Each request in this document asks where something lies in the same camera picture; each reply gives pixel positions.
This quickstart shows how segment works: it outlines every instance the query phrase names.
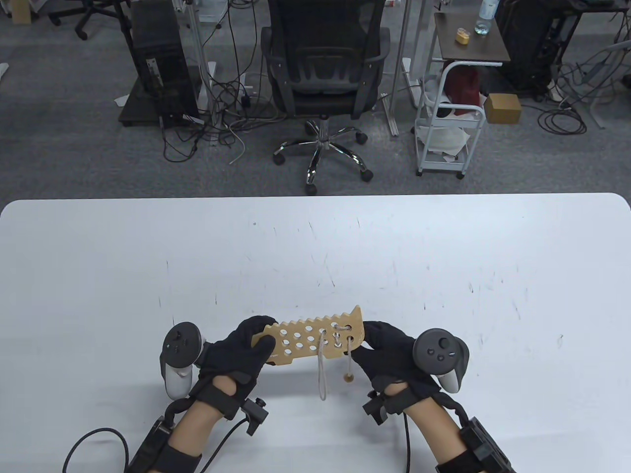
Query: office chair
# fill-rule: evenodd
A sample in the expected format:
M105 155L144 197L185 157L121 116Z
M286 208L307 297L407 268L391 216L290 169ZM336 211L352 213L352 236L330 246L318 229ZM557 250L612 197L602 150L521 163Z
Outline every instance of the office chair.
M277 165L285 162L282 151L315 145L305 192L317 193L314 184L323 150L332 149L350 158L362 180L373 173L361 157L331 139L355 132L355 141L368 137L355 127L329 133L329 117L350 115L357 120L377 103L384 60L390 51L390 30L381 28L384 0L269 0L271 27L261 31L261 47L276 106L289 117L309 119L306 133L312 137L285 141L274 151Z
M83 27L88 23L88 20L92 15L98 13L99 15L111 16L112 18L119 18L117 12L106 10L110 6L115 7L115 3L118 2L120 4L120 0L81 0L82 7L79 8L71 8L68 10L55 11L53 13L49 13L48 18L52 21L52 24L55 26L61 25L60 18L64 18L66 16L74 16L74 15L83 15L77 25L74 27L74 32L77 33L80 39L85 41L88 39L88 35L85 31L83 31ZM128 7L131 7L130 0L125 0Z

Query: wooden board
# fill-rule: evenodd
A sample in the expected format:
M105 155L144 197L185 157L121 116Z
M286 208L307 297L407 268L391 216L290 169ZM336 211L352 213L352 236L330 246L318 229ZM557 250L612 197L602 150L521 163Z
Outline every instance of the wooden board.
M276 347L268 361L275 365L289 365L295 358L316 356L321 333L325 358L343 356L348 350L348 337L352 337L351 351L354 350L362 344L364 337L362 309L357 305L351 313L268 325L252 337L252 346L264 335L273 336Z

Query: string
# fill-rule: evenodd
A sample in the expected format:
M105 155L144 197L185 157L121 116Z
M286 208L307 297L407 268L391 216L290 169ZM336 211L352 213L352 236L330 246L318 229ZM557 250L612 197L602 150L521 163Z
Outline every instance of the string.
M317 389L320 394L320 399L326 400L326 373L324 372L324 336L326 330L320 332L320 340L317 347Z
M346 337L346 340L348 340L348 350L346 352L348 357L348 370L346 371L344 379L347 383L350 383L355 378L355 376L353 376L353 358L351 357L351 342L353 341L353 338Z

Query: hand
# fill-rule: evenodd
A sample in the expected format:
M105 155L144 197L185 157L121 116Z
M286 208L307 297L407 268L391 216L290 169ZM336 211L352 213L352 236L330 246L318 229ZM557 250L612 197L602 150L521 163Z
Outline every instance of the hand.
M440 391L432 377L414 363L414 338L385 322L364 322L363 328L364 340L372 350L360 346L351 352L351 356L377 392L395 395L409 386L422 400Z
M213 384L226 394L244 401L256 386L261 368L276 346L276 339L268 335L252 347L252 336L261 333L266 325L275 323L275 319L265 315L250 317L224 340L209 343L200 363L200 382L193 387L191 395L194 397L198 385L201 388L212 379Z

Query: chair wheel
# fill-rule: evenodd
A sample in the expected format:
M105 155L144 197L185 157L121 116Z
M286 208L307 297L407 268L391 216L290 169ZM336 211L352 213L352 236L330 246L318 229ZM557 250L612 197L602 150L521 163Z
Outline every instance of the chair wheel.
M357 142L357 144L365 144L368 141L368 135L366 135L366 133L358 131L357 133L355 133L355 141Z
M282 166L283 164L285 164L285 157L281 153L273 155L272 159L274 160L274 164L276 166Z
M314 196L317 194L317 187L315 184L305 184L305 193L308 196Z
M311 126L307 122L305 122L305 133L307 134L307 136L317 135L316 130L311 128Z
M370 182L370 180L375 177L375 175L372 173L372 171L370 169L366 169L365 171L361 171L362 174L362 180L364 182Z

